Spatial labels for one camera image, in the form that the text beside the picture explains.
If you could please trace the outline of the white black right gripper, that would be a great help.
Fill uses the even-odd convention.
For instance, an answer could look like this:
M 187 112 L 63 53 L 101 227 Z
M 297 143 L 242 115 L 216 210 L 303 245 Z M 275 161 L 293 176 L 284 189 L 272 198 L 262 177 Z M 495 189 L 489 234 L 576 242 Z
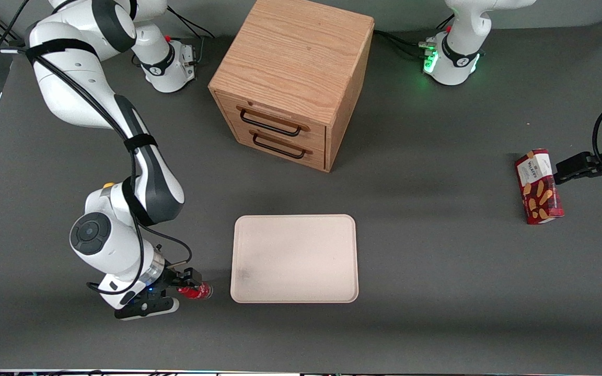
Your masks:
M 100 290 L 118 292 L 115 295 L 101 293 L 100 296 L 115 309 L 114 316 L 119 320 L 135 320 L 176 312 L 180 305 L 177 299 L 184 299 L 178 287 L 200 287 L 203 283 L 202 274 L 193 267 L 188 267 L 182 272 L 174 269 L 144 272 L 134 286 L 127 288 L 136 276 L 136 269 L 127 274 L 107 274 L 98 285 Z

